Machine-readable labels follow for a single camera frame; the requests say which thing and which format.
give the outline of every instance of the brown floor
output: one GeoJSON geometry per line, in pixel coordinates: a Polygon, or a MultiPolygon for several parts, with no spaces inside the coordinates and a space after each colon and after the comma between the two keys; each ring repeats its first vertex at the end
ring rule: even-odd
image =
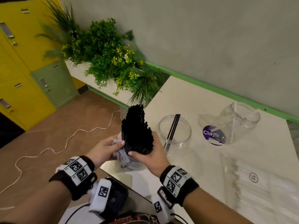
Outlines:
{"type": "MultiPolygon", "coordinates": [[[[119,106],[88,90],[73,101],[47,117],[11,143],[0,149],[0,191],[14,182],[19,171],[14,164],[21,156],[36,156],[51,147],[56,152],[65,147],[66,140],[77,129],[91,130],[95,127],[106,128],[112,112],[119,106]]],[[[85,154],[100,140],[118,134],[121,130],[120,112],[114,113],[107,130],[96,129],[90,133],[79,131],[69,140],[68,147],[59,154],[47,150],[38,158],[23,158],[18,162],[23,171],[20,180],[0,194],[0,208],[16,206],[28,196],[47,184],[57,166],[72,156],[85,154]]],[[[106,173],[98,169],[99,178],[106,173]]],[[[8,211],[0,211],[0,218],[8,211]]]]}

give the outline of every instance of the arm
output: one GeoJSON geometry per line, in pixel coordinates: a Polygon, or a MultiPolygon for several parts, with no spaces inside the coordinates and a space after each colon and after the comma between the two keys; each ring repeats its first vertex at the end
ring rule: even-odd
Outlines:
{"type": "MultiPolygon", "coordinates": [[[[111,154],[120,149],[124,142],[111,145],[117,135],[100,141],[86,156],[95,165],[95,170],[106,162],[111,154]]],[[[60,181],[51,181],[29,197],[7,215],[3,221],[16,224],[58,223],[71,202],[72,195],[60,181]]]]}
{"type": "MultiPolygon", "coordinates": [[[[156,132],[154,136],[153,151],[142,155],[131,151],[129,155],[144,163],[149,171],[160,178],[162,172],[170,165],[163,146],[156,132]]],[[[242,215],[232,210],[224,203],[212,197],[201,188],[197,188],[185,197],[183,207],[195,224],[250,224],[242,215]]]]}

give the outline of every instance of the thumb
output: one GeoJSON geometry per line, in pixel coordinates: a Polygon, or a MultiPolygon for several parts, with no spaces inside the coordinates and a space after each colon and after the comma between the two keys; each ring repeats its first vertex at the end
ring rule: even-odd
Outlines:
{"type": "Polygon", "coordinates": [[[120,141],[120,142],[115,143],[114,145],[109,146],[109,150],[111,153],[113,153],[113,152],[116,152],[117,150],[119,150],[124,145],[125,145],[125,141],[120,141]]]}
{"type": "Polygon", "coordinates": [[[130,156],[132,156],[133,158],[135,158],[136,160],[142,162],[142,163],[144,163],[145,158],[146,158],[145,155],[142,155],[142,154],[140,154],[140,153],[138,153],[138,152],[136,152],[136,151],[129,151],[128,154],[129,154],[130,156]]]}

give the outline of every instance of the gray wall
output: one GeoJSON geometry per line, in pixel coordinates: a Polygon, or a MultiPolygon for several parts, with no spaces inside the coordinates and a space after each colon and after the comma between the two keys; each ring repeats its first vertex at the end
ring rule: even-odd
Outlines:
{"type": "Polygon", "coordinates": [[[61,0],[115,18],[147,60],[299,117],[299,0],[61,0]]]}

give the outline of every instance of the planter box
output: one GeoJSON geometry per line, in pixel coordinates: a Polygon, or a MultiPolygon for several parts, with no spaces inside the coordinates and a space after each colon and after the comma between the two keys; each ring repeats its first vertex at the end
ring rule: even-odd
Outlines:
{"type": "Polygon", "coordinates": [[[93,75],[85,76],[85,71],[88,70],[89,63],[82,63],[82,64],[79,64],[77,67],[74,67],[73,62],[71,62],[71,61],[65,61],[65,63],[69,69],[71,76],[86,83],[89,86],[89,88],[92,87],[93,89],[91,88],[91,90],[93,90],[93,91],[97,90],[100,92],[99,94],[106,95],[104,97],[108,98],[109,100],[112,100],[112,101],[116,100],[118,102],[121,102],[122,104],[125,105],[125,107],[133,105],[129,101],[129,99],[133,95],[130,91],[120,90],[119,94],[117,96],[113,95],[113,93],[116,92],[117,85],[112,79],[110,79],[107,82],[106,87],[99,88],[99,86],[95,83],[95,77],[93,75]]]}

